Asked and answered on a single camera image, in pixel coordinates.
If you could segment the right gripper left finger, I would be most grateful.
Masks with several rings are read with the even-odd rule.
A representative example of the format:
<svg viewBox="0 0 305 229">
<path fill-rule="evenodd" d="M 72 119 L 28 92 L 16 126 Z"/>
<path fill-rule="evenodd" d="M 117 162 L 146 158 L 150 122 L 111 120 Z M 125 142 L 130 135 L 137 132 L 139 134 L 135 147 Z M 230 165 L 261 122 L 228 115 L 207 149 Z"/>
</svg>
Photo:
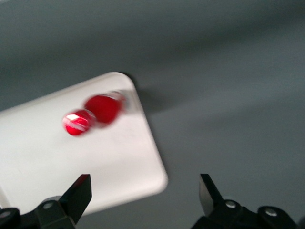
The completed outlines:
<svg viewBox="0 0 305 229">
<path fill-rule="evenodd" d="M 0 210 L 2 229 L 75 229 L 92 199 L 89 174 L 79 178 L 58 199 L 40 203 L 34 210 L 20 214 L 17 208 Z"/>
</svg>

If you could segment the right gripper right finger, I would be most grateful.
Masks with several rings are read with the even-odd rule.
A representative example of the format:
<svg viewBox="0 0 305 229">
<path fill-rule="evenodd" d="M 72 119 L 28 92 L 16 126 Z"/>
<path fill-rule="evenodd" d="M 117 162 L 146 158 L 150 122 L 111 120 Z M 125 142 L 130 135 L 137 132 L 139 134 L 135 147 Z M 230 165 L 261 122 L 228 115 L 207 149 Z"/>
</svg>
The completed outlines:
<svg viewBox="0 0 305 229">
<path fill-rule="evenodd" d="M 199 199 L 204 215 L 193 229 L 297 229 L 282 209 L 262 206 L 252 212 L 238 202 L 224 199 L 208 174 L 200 175 Z"/>
</svg>

